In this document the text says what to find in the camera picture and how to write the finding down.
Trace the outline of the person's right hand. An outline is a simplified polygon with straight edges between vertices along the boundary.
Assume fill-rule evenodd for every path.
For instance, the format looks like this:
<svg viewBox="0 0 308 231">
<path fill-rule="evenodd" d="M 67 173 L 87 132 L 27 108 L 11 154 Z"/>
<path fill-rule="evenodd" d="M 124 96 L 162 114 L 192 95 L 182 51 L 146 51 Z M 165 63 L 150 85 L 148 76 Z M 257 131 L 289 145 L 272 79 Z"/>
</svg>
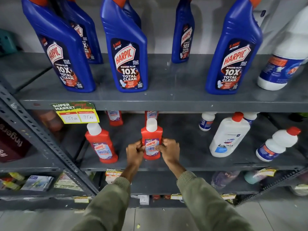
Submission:
<svg viewBox="0 0 308 231">
<path fill-rule="evenodd" d="M 174 139 L 168 139 L 167 151 L 160 153 L 162 154 L 163 160 L 167 165 L 179 163 L 180 146 Z"/>
</svg>

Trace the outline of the person's left hand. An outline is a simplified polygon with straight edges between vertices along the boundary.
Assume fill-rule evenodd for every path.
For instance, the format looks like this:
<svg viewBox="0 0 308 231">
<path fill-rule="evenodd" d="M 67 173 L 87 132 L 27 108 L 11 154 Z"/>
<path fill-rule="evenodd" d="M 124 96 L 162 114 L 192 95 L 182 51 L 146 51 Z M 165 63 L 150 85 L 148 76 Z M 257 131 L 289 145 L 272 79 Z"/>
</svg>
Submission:
<svg viewBox="0 0 308 231">
<path fill-rule="evenodd" d="M 137 154 L 135 152 L 135 143 L 131 143 L 126 147 L 126 155 L 127 155 L 128 167 L 129 166 L 139 167 L 141 165 L 144 154 Z"/>
</svg>

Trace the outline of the red cleaner bottle white cap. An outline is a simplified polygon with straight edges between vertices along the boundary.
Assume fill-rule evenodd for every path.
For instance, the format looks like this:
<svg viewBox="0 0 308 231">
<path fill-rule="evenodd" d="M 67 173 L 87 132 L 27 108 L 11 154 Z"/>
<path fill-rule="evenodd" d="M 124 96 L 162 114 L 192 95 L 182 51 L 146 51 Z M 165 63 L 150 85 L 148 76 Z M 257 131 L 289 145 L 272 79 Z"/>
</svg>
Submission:
<svg viewBox="0 0 308 231">
<path fill-rule="evenodd" d="M 106 111 L 109 118 L 110 126 L 116 127 L 123 125 L 122 112 L 121 111 Z"/>
<path fill-rule="evenodd" d="M 147 120 L 150 119 L 150 118 L 154 118 L 154 119 L 157 120 L 158 114 L 159 114 L 158 111 L 145 111 L 144 112 L 144 115 L 145 115 L 145 125 L 147 124 Z"/>
<path fill-rule="evenodd" d="M 100 162 L 112 164 L 118 161 L 109 132 L 102 129 L 99 123 L 88 123 L 85 137 L 98 155 Z"/>
<path fill-rule="evenodd" d="M 158 126 L 155 118 L 149 118 L 144 128 L 141 129 L 142 145 L 144 148 L 144 159 L 156 160 L 160 158 L 160 151 L 156 146 L 162 144 L 163 129 Z"/>
</svg>

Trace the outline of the person's left forearm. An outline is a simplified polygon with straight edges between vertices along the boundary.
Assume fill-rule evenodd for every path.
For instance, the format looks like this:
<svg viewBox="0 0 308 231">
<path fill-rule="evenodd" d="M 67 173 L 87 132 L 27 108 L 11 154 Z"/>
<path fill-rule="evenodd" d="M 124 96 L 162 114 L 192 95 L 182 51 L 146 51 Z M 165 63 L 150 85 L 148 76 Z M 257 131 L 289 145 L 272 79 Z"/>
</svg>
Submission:
<svg viewBox="0 0 308 231">
<path fill-rule="evenodd" d="M 102 189 L 71 231 L 121 231 L 129 204 L 131 180 L 137 169 L 136 164 L 129 164 L 120 177 Z"/>
</svg>

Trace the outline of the person's right forearm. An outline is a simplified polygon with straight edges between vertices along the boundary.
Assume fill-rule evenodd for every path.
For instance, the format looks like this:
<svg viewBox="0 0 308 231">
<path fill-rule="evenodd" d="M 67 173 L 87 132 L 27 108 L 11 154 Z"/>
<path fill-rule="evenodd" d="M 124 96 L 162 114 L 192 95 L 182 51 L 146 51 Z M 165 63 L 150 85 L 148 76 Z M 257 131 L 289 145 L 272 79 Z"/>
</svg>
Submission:
<svg viewBox="0 0 308 231">
<path fill-rule="evenodd" d="M 254 231 L 203 178 L 187 171 L 176 160 L 165 163 L 177 178 L 177 186 L 199 231 Z"/>
</svg>

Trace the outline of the grey metal shelf rack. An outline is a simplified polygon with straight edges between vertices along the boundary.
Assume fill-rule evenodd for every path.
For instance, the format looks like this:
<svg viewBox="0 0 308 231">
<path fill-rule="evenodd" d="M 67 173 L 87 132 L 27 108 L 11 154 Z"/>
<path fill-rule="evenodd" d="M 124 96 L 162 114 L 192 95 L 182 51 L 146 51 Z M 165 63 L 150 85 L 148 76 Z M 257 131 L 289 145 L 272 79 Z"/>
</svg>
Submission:
<svg viewBox="0 0 308 231">
<path fill-rule="evenodd" d="M 0 174 L 19 172 L 53 176 L 46 191 L 0 190 L 0 209 L 83 209 L 74 197 L 91 199 L 107 185 L 106 169 L 126 167 L 125 148 L 141 138 L 144 111 L 159 112 L 158 125 L 163 136 L 180 143 L 180 163 L 197 176 L 211 181 L 216 171 L 239 170 L 240 175 L 220 194 L 237 194 L 234 205 L 242 204 L 280 186 L 289 186 L 308 172 L 308 123 L 288 119 L 290 112 L 308 111 L 308 65 L 300 66 L 296 78 L 283 90 L 270 92 L 256 85 L 257 77 L 270 55 L 257 55 L 239 91 L 234 95 L 211 95 L 204 90 L 210 54 L 193 54 L 189 62 L 173 64 L 168 54 L 150 54 L 149 89 L 140 93 L 120 93 L 111 76 L 107 54 L 104 64 L 91 65 L 97 83 L 93 93 L 67 91 L 57 79 L 45 54 L 17 52 L 0 57 L 0 117 L 17 130 L 32 147 L 26 157 L 0 163 Z M 110 133 L 119 159 L 99 162 L 85 138 L 86 124 L 67 124 L 52 133 L 32 110 L 54 110 L 51 104 L 87 101 L 99 113 L 100 125 Z M 106 111 L 121 111 L 123 125 L 110 126 Z M 226 158 L 215 158 L 209 146 L 225 117 L 234 112 L 259 112 L 244 140 Z M 203 112 L 217 112 L 211 129 L 203 132 L 199 122 Z M 261 161 L 256 150 L 278 130 L 298 127 L 297 143 L 270 162 Z M 244 175 L 264 168 L 277 170 L 274 177 L 260 176 L 249 184 Z M 61 173 L 66 173 L 83 191 L 54 188 Z"/>
</svg>

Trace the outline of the clear purple bottle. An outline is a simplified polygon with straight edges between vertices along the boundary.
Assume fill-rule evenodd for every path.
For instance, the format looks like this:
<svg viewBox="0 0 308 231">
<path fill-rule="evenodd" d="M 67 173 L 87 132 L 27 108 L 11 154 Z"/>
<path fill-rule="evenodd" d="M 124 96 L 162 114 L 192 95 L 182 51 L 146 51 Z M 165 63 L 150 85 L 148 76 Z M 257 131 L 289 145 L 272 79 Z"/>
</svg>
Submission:
<svg viewBox="0 0 308 231">
<path fill-rule="evenodd" d="M 216 171 L 211 179 L 211 186 L 222 189 L 238 177 L 241 171 Z"/>
</svg>

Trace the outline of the yellow green price tag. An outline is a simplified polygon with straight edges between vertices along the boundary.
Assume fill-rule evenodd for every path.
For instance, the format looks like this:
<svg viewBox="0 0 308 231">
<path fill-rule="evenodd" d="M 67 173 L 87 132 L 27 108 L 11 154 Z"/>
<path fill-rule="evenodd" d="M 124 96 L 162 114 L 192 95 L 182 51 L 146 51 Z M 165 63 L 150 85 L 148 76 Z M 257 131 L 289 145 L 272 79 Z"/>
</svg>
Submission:
<svg viewBox="0 0 308 231">
<path fill-rule="evenodd" d="M 99 123 L 94 104 L 87 101 L 73 101 L 51 104 L 64 124 Z"/>
</svg>

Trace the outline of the pale printed packet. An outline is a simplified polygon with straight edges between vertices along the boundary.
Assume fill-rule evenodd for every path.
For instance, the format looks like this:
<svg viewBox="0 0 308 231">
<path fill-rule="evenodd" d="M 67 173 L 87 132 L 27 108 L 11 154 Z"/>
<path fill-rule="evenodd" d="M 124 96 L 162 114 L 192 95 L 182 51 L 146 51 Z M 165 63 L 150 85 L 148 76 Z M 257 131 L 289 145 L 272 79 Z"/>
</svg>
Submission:
<svg viewBox="0 0 308 231">
<path fill-rule="evenodd" d="M 59 178 L 56 180 L 54 184 L 54 188 L 58 189 L 69 189 L 75 191 L 83 191 L 82 188 L 79 187 L 66 173 L 61 173 Z"/>
</svg>

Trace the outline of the row of blue cleaner bottles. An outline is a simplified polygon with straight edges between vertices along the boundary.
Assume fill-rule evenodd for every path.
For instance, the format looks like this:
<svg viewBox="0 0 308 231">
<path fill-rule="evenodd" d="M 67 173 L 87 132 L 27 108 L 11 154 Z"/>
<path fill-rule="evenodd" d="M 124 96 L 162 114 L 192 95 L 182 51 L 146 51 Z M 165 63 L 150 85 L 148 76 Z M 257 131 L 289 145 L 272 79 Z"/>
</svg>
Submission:
<svg viewBox="0 0 308 231">
<path fill-rule="evenodd" d="M 195 31 L 192 0 L 179 0 L 172 43 L 171 61 L 188 61 Z M 253 16 L 261 0 L 236 0 L 225 16 L 223 29 L 208 71 L 205 89 L 210 94 L 235 94 L 262 41 L 262 31 Z M 48 0 L 21 0 L 23 13 L 36 32 L 54 70 L 67 90 L 95 89 L 87 57 L 82 49 L 82 31 L 94 34 L 92 53 L 102 63 L 95 27 L 75 0 L 63 0 L 64 21 L 49 7 Z M 123 93 L 148 89 L 147 37 L 137 23 L 129 0 L 103 0 L 101 20 L 117 89 Z"/>
</svg>

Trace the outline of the teal bottle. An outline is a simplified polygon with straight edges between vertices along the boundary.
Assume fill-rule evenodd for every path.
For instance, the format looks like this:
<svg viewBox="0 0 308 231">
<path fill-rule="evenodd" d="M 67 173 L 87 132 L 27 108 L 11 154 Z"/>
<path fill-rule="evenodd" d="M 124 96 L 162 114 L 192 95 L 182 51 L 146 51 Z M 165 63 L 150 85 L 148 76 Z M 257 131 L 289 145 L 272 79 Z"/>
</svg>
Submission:
<svg viewBox="0 0 308 231">
<path fill-rule="evenodd" d="M 249 184 L 255 184 L 255 183 L 259 182 L 260 176 L 257 175 L 257 173 L 258 173 L 258 171 L 248 171 L 244 175 L 245 181 L 248 182 Z"/>
</svg>

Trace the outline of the brown bottle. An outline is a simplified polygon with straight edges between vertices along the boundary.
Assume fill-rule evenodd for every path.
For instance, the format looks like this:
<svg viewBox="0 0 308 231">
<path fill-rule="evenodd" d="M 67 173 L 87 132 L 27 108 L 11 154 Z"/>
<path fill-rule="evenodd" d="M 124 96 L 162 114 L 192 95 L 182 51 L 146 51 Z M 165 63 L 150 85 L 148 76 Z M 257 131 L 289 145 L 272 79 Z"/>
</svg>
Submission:
<svg viewBox="0 0 308 231">
<path fill-rule="evenodd" d="M 54 110 L 32 110 L 39 120 L 51 131 L 60 131 L 64 123 Z"/>
</svg>

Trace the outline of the blue white box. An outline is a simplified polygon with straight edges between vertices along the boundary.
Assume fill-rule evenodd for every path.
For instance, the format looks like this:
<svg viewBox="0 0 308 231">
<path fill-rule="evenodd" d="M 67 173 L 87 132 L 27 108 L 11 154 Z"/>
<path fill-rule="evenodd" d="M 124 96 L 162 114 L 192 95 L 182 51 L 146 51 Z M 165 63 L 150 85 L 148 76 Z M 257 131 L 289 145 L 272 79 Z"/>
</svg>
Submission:
<svg viewBox="0 0 308 231">
<path fill-rule="evenodd" d="M 31 175 L 23 184 L 20 190 L 27 191 L 46 191 L 50 187 L 54 177 Z"/>
</svg>

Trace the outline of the small white bottle red cap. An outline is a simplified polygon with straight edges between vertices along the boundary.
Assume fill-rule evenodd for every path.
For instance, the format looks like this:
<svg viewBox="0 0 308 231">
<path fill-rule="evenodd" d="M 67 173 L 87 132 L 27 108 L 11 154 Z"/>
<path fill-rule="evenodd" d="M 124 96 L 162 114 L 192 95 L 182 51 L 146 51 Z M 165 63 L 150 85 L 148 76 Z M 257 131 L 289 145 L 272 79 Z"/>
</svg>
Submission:
<svg viewBox="0 0 308 231">
<path fill-rule="evenodd" d="M 290 127 L 288 129 L 278 130 L 267 139 L 257 150 L 256 156 L 261 161 L 270 162 L 287 148 L 294 146 L 298 141 L 298 135 L 301 130 L 298 127 Z"/>
</svg>

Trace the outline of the dark red box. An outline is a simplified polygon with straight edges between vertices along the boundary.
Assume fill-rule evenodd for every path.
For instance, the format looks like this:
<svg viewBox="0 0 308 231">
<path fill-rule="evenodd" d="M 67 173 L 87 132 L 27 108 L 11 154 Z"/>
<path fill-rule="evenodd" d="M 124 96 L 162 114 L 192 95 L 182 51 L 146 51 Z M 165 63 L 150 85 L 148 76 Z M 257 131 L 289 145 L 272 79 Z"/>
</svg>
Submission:
<svg viewBox="0 0 308 231">
<path fill-rule="evenodd" d="M 25 157 L 31 143 L 0 118 L 0 162 L 6 163 Z"/>
</svg>

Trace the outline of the yellow packets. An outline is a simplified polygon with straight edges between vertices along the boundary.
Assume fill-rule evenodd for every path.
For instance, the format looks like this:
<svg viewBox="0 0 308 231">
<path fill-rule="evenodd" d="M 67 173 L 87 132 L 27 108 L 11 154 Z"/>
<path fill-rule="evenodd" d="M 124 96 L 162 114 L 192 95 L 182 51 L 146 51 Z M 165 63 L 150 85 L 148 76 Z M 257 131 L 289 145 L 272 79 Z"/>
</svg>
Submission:
<svg viewBox="0 0 308 231">
<path fill-rule="evenodd" d="M 0 190 L 20 190 L 25 183 L 26 177 L 17 173 L 10 172 L 0 176 Z"/>
</svg>

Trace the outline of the dark green item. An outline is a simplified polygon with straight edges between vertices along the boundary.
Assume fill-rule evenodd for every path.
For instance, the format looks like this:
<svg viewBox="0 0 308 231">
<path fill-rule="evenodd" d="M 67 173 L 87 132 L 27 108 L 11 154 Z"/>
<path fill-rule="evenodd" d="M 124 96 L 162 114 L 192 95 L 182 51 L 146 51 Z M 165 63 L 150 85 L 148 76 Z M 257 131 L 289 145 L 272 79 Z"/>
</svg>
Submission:
<svg viewBox="0 0 308 231">
<path fill-rule="evenodd" d="M 308 119 L 308 113 L 300 112 L 300 113 L 291 113 L 288 118 L 294 122 L 303 122 Z"/>
</svg>

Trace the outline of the pale round container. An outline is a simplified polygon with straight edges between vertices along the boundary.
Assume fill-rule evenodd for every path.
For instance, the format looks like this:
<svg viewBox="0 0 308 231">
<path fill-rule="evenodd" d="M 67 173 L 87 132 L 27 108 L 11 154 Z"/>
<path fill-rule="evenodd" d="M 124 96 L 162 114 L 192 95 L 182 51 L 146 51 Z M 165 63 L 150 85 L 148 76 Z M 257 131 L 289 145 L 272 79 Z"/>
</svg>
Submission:
<svg viewBox="0 0 308 231">
<path fill-rule="evenodd" d="M 306 197 L 308 196 L 308 185 L 307 184 L 299 184 L 295 186 L 289 186 L 289 190 L 297 196 Z"/>
</svg>

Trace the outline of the large white bleach bottle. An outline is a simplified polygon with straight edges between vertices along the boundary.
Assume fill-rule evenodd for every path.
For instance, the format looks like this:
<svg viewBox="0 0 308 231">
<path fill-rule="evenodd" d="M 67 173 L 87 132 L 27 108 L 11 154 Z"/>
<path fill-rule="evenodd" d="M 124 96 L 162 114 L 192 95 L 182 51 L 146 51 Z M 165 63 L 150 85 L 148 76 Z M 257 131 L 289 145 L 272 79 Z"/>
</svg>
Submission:
<svg viewBox="0 0 308 231">
<path fill-rule="evenodd" d="M 257 85 L 262 89 L 282 89 L 308 61 L 308 5 L 286 25 L 282 36 L 258 76 Z"/>
</svg>

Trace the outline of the teal plastic basket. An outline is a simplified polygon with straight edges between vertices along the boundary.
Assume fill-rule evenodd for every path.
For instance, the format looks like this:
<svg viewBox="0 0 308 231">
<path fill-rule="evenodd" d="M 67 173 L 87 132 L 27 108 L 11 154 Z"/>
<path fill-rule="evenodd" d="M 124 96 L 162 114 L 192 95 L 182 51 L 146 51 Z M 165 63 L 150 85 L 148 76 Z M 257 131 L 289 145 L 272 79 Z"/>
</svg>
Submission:
<svg viewBox="0 0 308 231">
<path fill-rule="evenodd" d="M 10 31 L 0 29 L 0 56 L 17 52 L 15 38 Z"/>
</svg>

